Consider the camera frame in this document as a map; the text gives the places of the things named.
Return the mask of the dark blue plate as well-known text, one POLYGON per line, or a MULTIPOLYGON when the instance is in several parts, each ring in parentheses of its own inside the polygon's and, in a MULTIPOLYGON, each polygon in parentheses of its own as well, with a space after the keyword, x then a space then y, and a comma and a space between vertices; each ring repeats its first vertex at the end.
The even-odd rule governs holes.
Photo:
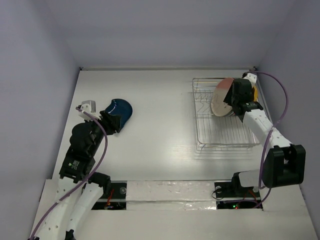
POLYGON ((111 115, 121 116, 122 129, 124 128, 127 121, 131 118, 133 114, 133 108, 131 104, 128 101, 121 98, 112 99, 110 105, 105 109, 105 111, 107 111, 111 115))

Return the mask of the pink and cream plate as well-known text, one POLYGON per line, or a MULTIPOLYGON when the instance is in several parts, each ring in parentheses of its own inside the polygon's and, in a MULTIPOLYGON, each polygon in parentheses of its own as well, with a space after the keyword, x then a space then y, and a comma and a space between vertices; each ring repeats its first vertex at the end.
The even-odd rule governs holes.
POLYGON ((217 117, 228 116, 232 107, 224 102, 227 93, 232 86, 233 78, 228 77, 221 80, 215 87, 211 99, 211 111, 217 117))

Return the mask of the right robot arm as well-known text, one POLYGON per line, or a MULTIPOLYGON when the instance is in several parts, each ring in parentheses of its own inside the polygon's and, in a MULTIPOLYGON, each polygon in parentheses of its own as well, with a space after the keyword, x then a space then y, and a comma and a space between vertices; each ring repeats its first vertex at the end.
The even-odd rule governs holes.
POLYGON ((230 183, 235 196, 242 196, 249 187, 277 188, 299 185, 304 180, 306 150, 301 144, 293 144, 267 117, 262 105, 254 100, 253 81, 257 76, 248 74, 233 80, 224 102, 240 121, 248 127, 263 146, 260 167, 236 173, 230 183))

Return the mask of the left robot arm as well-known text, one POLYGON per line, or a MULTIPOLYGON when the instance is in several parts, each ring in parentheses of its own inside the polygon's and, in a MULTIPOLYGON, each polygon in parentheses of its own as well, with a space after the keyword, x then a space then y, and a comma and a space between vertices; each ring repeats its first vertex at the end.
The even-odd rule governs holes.
POLYGON ((75 240, 97 200, 110 194, 110 176, 97 169, 107 153, 108 136, 119 133, 133 111, 114 105, 96 115, 88 104, 76 110, 84 122, 72 129, 54 202, 34 227, 31 240, 75 240), (104 150, 96 161, 101 142, 104 150))

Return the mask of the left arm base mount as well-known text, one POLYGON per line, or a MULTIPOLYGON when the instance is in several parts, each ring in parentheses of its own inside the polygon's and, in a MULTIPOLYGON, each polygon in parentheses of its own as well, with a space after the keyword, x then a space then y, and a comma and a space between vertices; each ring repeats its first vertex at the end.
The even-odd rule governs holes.
POLYGON ((109 192, 104 193, 93 205, 92 210, 126 210, 127 182, 112 181, 109 192))

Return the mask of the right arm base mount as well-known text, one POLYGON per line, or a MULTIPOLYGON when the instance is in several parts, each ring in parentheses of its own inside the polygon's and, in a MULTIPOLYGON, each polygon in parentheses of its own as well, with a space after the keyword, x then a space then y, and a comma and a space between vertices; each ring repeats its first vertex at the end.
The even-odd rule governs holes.
POLYGON ((215 182, 211 197, 218 210, 253 209, 262 200, 260 193, 254 192, 253 187, 234 188, 231 181, 215 182))

